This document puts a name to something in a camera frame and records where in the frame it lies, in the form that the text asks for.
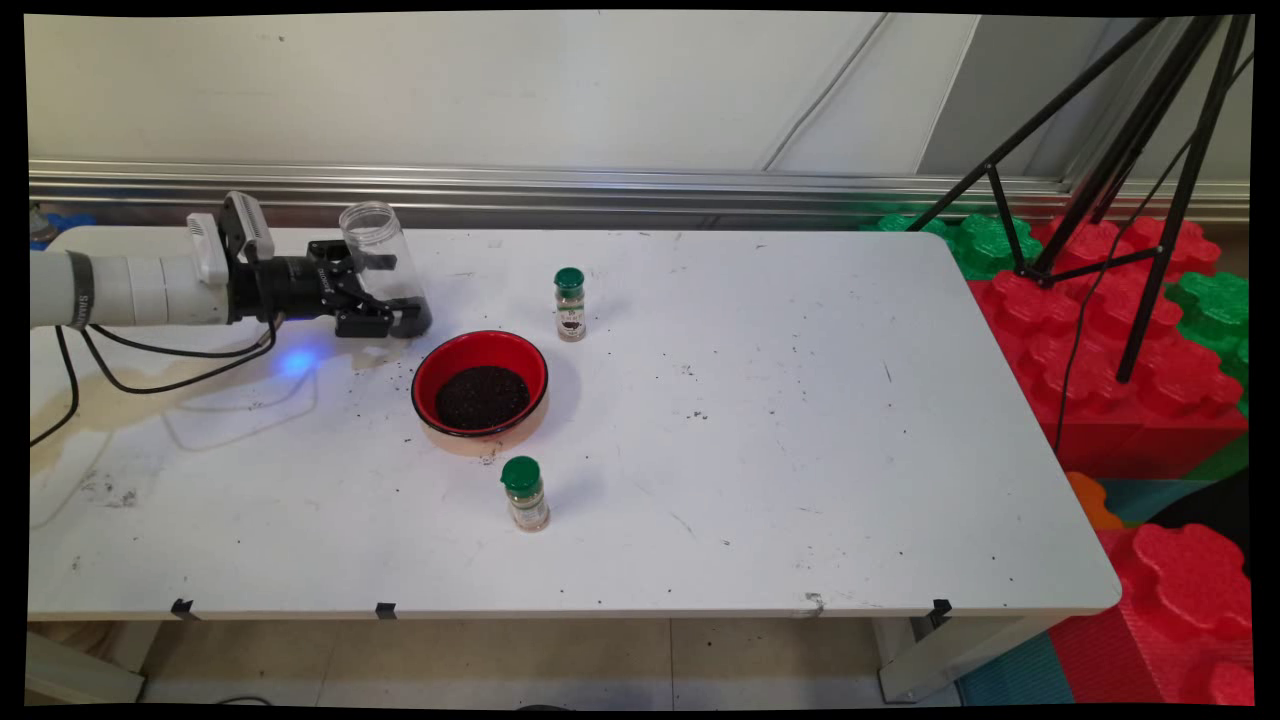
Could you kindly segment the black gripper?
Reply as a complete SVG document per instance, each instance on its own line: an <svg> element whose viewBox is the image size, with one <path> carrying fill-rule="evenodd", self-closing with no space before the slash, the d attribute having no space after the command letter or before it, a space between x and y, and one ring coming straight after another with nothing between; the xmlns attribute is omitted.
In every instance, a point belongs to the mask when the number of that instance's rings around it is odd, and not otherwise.
<svg viewBox="0 0 1280 720"><path fill-rule="evenodd" d="M232 320L307 320L335 315L335 337L412 340L426 334L433 315L425 297L364 300L351 305L342 291L346 273L394 272L390 252L365 252L342 240L314 241L303 256L232 263Z"/></svg>

